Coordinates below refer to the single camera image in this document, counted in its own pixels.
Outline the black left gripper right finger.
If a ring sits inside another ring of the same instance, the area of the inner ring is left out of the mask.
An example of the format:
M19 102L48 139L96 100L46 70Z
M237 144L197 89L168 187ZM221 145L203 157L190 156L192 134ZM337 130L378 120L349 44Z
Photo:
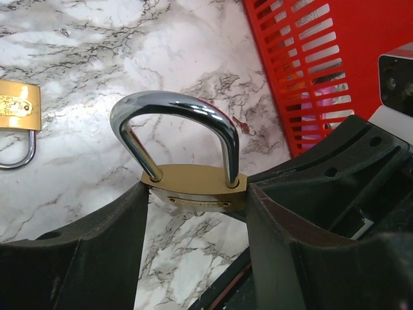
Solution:
M252 270L260 309L411 309L412 235L355 241L247 192Z

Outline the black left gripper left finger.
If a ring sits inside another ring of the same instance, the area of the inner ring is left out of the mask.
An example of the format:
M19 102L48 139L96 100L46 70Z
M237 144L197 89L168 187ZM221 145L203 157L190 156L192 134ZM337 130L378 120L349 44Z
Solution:
M1 309L133 309L148 188L35 240L1 244Z

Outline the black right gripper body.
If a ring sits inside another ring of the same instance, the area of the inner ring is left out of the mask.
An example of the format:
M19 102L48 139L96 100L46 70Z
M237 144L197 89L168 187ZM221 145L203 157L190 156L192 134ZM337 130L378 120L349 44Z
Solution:
M296 158L248 178L272 200L331 233L355 241L412 235L412 145L349 116ZM246 208L230 216L245 222ZM192 309L260 309L250 246Z

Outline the large brass padlock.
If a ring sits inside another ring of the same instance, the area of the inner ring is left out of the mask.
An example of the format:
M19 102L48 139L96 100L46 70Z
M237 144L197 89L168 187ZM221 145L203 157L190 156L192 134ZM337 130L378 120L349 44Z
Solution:
M243 209L239 136L218 108L186 94L144 91L113 106L110 126L142 167L141 183L163 202L196 212Z

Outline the small red key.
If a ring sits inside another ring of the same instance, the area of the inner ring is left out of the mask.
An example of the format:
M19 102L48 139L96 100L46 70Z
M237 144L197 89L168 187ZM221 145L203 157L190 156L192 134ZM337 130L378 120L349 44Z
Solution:
M232 116L233 122L240 128L243 134L255 136L256 130L250 127L247 123L240 121L235 116Z

